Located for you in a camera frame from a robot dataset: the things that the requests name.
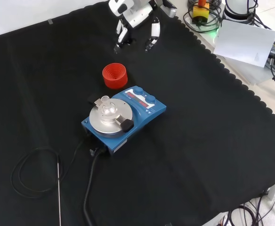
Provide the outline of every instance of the white wall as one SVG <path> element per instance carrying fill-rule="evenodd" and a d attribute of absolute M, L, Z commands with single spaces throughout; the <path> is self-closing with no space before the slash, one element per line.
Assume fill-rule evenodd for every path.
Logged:
<path fill-rule="evenodd" d="M 106 0 L 0 0 L 0 34 Z"/>

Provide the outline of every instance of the robot finger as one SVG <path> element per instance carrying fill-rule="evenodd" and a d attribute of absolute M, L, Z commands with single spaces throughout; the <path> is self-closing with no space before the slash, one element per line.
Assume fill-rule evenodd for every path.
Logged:
<path fill-rule="evenodd" d="M 157 17 L 153 18 L 151 28 L 151 38 L 146 42 L 145 52 L 149 52 L 152 47 L 157 43 L 161 33 L 160 21 Z"/>

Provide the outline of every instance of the white table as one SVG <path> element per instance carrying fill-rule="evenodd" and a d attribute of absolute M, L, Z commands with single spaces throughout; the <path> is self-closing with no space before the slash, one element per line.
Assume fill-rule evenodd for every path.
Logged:
<path fill-rule="evenodd" d="M 183 15 L 188 11 L 187 0 L 172 0 L 172 3 L 178 8 L 176 16 L 184 23 Z M 214 48 L 198 33 L 194 32 L 198 39 L 206 46 L 211 52 L 214 51 Z M 267 107 L 270 108 L 275 114 L 275 82 L 273 80 L 267 80 L 258 85 L 250 85 L 247 81 L 244 80 L 243 75 L 235 71 L 223 57 L 218 57 L 221 60 L 221 63 L 225 65 L 236 78 L 240 79 L 244 85 L 247 85 L 250 90 L 252 90 L 256 96 L 261 98 L 261 101 L 265 102 Z M 269 190 L 268 197 L 273 199 L 275 197 L 275 185 L 272 186 Z M 220 213 L 215 218 L 204 224 L 203 226 L 216 226 L 218 222 L 223 218 L 226 213 Z"/>

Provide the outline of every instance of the control panel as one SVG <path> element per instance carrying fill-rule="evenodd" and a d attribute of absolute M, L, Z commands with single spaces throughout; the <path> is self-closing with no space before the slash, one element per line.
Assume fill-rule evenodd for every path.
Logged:
<path fill-rule="evenodd" d="M 128 102 L 133 108 L 140 113 L 148 115 L 166 108 L 164 104 L 158 101 L 155 96 L 148 94 L 141 87 L 134 86 L 122 92 L 126 97 L 124 101 Z"/>

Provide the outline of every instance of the metal probe rod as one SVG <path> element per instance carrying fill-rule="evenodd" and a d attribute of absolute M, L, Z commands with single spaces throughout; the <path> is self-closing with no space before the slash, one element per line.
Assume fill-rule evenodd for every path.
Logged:
<path fill-rule="evenodd" d="M 58 169 L 58 205 L 59 205 L 59 225 L 61 226 L 61 207 L 60 207 L 60 175 L 59 175 L 59 163 L 57 162 Z"/>

